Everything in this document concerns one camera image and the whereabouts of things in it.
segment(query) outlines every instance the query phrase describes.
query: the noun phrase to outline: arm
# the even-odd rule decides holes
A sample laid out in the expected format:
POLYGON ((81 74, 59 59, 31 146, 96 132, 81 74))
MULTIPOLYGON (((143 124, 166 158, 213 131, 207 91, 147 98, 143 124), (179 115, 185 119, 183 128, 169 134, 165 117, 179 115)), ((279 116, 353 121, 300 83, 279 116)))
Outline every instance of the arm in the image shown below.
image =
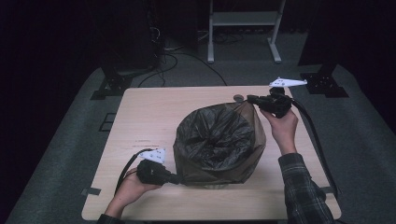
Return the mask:
POLYGON ((104 214, 98 220, 98 224, 121 224, 120 220, 123 209, 130 203, 134 203, 145 192, 153 189, 159 189, 161 186, 143 184, 136 175, 136 168, 128 171, 125 178, 117 190, 116 195, 108 204, 104 214))
POLYGON ((291 110, 282 119, 261 112, 270 122, 272 135, 282 154, 278 161, 285 183, 288 223, 334 223, 332 213, 325 203, 326 194, 311 179, 303 157, 297 153, 294 143, 297 117, 291 110))

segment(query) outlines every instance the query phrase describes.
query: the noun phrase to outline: dark sleeve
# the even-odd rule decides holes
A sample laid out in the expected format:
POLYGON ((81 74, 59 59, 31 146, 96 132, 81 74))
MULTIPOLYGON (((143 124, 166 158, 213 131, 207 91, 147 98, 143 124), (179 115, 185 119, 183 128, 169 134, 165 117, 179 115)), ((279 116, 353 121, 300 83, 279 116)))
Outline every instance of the dark sleeve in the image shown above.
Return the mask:
POLYGON ((125 222, 119 220, 118 218, 102 214, 96 224, 125 224, 125 222))
POLYGON ((326 194, 311 179, 303 157, 298 153, 290 153, 278 161, 285 182, 288 223, 335 223, 325 203, 326 194))

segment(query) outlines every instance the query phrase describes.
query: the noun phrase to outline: black plastic bag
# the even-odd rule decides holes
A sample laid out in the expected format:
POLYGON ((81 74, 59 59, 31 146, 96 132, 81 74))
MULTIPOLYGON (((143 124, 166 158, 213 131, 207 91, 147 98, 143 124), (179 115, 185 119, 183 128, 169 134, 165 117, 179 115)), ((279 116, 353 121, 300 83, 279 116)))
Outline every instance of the black plastic bag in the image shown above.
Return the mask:
POLYGON ((256 109, 246 101, 197 109, 177 127, 177 175, 187 186, 245 183, 265 142, 256 109))

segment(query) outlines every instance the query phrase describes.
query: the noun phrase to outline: table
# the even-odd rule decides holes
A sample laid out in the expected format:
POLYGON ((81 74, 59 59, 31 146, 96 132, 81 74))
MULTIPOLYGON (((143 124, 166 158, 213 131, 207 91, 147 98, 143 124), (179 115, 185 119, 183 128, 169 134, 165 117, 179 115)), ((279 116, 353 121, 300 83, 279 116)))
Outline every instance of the table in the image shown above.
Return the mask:
MULTIPOLYGON (((233 102, 236 94, 267 95, 268 86, 146 88, 125 91, 120 108, 98 165, 92 188, 99 195, 87 196, 82 217, 96 220, 111 201, 119 175, 127 161, 143 148, 166 148, 164 165, 176 172, 173 144, 178 124, 191 111, 221 103, 233 102)), ((300 113, 293 108, 300 118, 300 113)), ((280 152, 271 135, 268 120, 259 113, 267 143, 256 170, 245 184, 224 189, 186 187, 165 184, 150 191, 124 209, 124 220, 257 220, 286 219, 283 180, 277 159, 280 152)), ((320 187, 329 182, 318 160, 302 121, 296 132, 296 146, 304 156, 313 180, 320 187)), ((137 166, 137 159, 132 166, 137 166)), ((327 194, 334 218, 341 211, 334 196, 327 194)))
POLYGON ((215 26, 244 26, 244 25, 274 25, 272 36, 267 38, 268 45, 275 63, 281 63, 276 47, 276 36, 282 20, 286 0, 281 0, 278 11, 253 11, 253 12, 214 12, 213 0, 210 0, 209 9, 209 41, 207 43, 207 61, 215 61, 213 46, 213 27, 215 26))

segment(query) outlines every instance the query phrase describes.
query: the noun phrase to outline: person's right hand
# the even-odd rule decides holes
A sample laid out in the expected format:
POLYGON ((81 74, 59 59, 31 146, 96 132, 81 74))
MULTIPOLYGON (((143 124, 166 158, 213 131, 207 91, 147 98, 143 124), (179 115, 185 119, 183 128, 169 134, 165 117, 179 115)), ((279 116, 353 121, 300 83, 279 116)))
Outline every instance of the person's right hand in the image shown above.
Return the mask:
POLYGON ((297 149, 294 143, 298 118, 289 110, 281 119, 277 119, 273 114, 260 110, 268 119, 272 128, 272 135, 275 138, 282 155, 296 153, 297 149))

